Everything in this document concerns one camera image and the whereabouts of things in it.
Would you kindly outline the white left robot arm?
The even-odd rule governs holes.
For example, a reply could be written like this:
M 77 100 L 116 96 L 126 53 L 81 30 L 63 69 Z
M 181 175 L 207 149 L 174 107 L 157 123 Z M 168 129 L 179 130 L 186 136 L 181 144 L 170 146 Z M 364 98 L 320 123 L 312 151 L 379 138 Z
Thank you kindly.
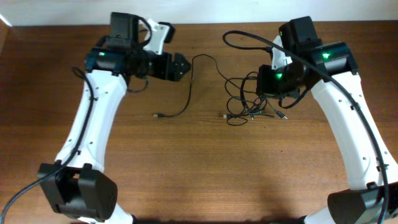
M 175 33 L 168 22 L 113 12 L 110 33 L 85 57 L 83 94 L 65 144 L 38 178 L 52 210 L 86 223 L 135 223 L 118 204 L 118 187 L 104 174 L 106 145 L 118 106 L 132 77 L 179 81 L 190 63 L 164 52 Z

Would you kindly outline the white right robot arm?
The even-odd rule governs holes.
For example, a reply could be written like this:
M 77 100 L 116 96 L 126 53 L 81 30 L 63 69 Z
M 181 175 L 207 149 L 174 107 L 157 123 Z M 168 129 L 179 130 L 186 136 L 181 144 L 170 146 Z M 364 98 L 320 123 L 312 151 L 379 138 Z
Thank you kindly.
M 382 223 L 396 218 L 397 162 L 371 116 L 349 47 L 324 44 L 307 16 L 279 27 L 271 55 L 272 63 L 259 68 L 257 95 L 299 101 L 311 92 L 331 126 L 349 184 L 300 222 Z

